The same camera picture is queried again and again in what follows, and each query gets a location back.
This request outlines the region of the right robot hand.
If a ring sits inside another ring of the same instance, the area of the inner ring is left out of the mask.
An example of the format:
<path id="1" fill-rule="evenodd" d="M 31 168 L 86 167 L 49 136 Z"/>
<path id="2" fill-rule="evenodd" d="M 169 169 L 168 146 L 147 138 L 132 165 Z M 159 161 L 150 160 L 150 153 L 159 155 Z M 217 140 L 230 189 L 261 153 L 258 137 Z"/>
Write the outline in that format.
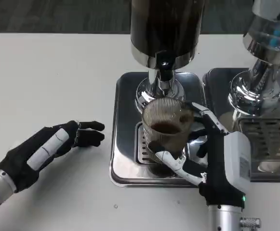
<path id="1" fill-rule="evenodd" d="M 228 131 L 212 111 L 194 102 L 172 99 L 151 101 L 142 114 L 145 134 L 153 156 L 176 175 L 199 188 L 207 205 L 245 207 L 250 185 L 251 144 L 241 132 Z M 197 157 L 207 166 L 190 160 L 182 151 L 189 141 L 206 137 Z"/>

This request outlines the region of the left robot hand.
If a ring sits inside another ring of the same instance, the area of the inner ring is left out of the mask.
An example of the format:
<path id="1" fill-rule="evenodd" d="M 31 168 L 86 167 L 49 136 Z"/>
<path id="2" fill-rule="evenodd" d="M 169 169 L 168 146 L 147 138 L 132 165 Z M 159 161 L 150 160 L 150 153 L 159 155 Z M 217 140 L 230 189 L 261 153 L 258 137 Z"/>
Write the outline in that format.
<path id="1" fill-rule="evenodd" d="M 67 154 L 72 148 L 98 147 L 105 139 L 105 125 L 97 121 L 71 120 L 52 127 L 43 127 L 33 136 L 7 152 L 0 162 L 20 192 L 32 186 L 40 172 L 55 158 Z"/>

